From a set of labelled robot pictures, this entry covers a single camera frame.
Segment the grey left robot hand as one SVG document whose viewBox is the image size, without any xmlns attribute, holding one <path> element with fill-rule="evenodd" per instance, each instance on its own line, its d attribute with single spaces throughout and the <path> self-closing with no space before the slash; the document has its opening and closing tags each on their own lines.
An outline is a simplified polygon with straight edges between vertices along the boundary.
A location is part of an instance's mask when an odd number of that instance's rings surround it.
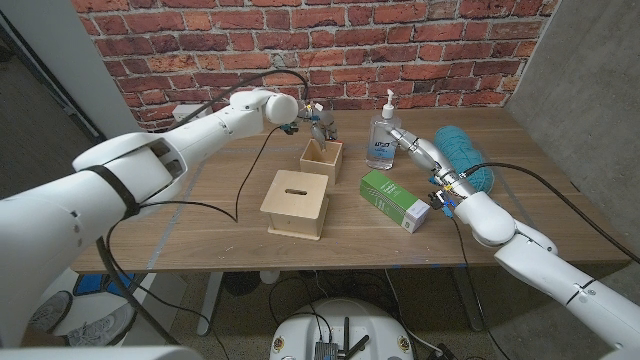
<svg viewBox="0 0 640 360">
<path fill-rule="evenodd" d="M 310 131 L 322 152 L 327 150 L 329 141 L 338 139 L 338 130 L 333 114 L 320 103 L 303 105 L 298 113 L 303 121 L 311 124 Z"/>
</svg>

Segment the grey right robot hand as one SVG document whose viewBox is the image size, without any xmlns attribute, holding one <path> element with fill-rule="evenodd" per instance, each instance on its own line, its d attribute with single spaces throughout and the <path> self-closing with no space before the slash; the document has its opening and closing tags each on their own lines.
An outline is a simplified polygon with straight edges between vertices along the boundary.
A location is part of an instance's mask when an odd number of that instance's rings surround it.
<svg viewBox="0 0 640 360">
<path fill-rule="evenodd" d="M 456 172 L 448 158 L 431 142 L 405 129 L 391 125 L 384 125 L 383 128 L 398 146 L 408 153 L 413 163 L 418 168 L 429 172 L 446 191 L 462 199 L 477 192 L 468 180 Z"/>
</svg>

